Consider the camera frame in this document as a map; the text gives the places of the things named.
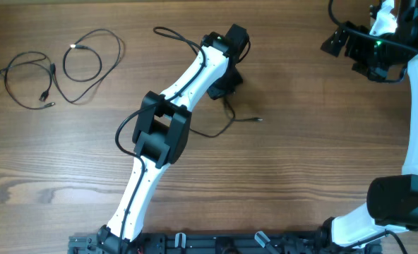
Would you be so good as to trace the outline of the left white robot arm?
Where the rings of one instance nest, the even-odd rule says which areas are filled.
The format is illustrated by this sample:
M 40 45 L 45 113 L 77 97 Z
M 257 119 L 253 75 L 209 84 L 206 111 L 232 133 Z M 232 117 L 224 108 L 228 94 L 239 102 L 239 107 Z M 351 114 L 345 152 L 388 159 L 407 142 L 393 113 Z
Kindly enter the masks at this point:
M 226 100 L 243 82 L 236 65 L 251 47 L 245 28 L 233 24 L 226 35 L 212 32 L 201 43 L 188 41 L 196 59 L 160 94 L 148 92 L 141 107 L 122 123 L 136 120 L 131 177 L 109 222 L 97 233 L 104 253 L 129 253 L 140 236 L 148 205 L 162 175 L 183 153 L 191 131 L 192 111 L 203 95 Z

